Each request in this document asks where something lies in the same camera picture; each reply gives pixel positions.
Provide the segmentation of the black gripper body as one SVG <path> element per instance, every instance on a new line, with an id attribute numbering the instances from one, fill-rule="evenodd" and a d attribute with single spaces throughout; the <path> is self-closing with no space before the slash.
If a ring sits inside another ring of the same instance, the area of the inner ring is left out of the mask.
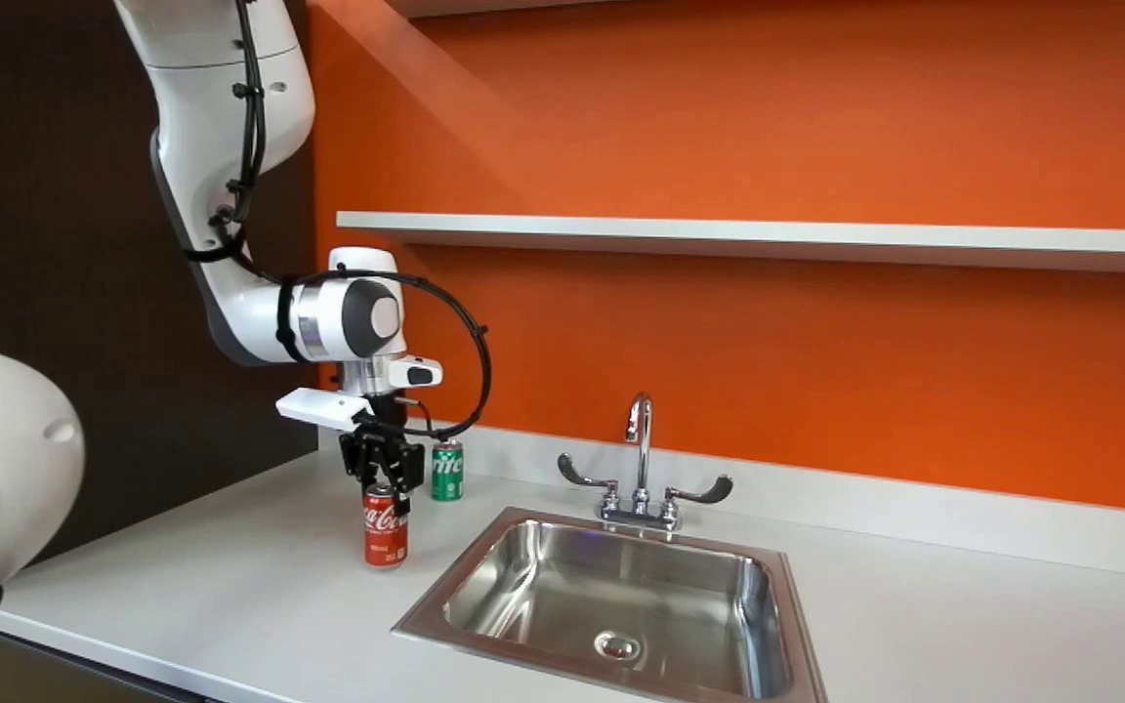
<path id="1" fill-rule="evenodd" d="M 421 448 L 406 439 L 406 397 L 375 397 L 340 439 L 340 456 L 353 477 L 417 477 Z"/>

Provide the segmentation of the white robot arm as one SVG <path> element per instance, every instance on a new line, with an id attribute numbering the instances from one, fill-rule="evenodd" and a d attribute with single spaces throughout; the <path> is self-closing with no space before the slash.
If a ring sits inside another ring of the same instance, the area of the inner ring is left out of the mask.
<path id="1" fill-rule="evenodd" d="M 340 249 L 326 274 L 267 274 L 249 226 L 267 181 L 311 132 L 310 59 L 284 0 L 113 0 L 145 67 L 149 163 L 198 286 L 214 345 L 244 369 L 340 362 L 337 391 L 297 386 L 279 416 L 332 431 L 361 483 L 406 498 L 421 446 L 403 396 L 442 369 L 406 351 L 403 278 L 388 249 Z"/>

